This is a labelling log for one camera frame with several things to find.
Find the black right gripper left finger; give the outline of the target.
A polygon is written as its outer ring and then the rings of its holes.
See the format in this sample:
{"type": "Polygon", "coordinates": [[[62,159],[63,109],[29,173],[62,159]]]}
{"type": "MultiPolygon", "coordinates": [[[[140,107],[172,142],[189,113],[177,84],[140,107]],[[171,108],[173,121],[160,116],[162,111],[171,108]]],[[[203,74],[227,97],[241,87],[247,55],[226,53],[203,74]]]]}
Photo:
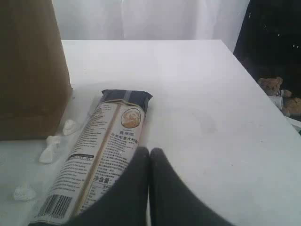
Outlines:
{"type": "Polygon", "coordinates": [[[69,226],[145,226],[150,153],[138,147],[114,185],[69,226]]]}

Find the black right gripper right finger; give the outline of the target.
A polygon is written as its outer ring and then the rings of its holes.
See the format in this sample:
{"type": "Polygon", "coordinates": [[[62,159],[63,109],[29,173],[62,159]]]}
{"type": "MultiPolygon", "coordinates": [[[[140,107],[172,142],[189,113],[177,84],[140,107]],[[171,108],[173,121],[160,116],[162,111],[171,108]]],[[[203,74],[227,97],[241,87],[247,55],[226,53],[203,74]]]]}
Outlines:
{"type": "Polygon", "coordinates": [[[153,226],[231,226],[205,205],[174,171],[163,150],[150,152],[149,202],[153,226]]]}

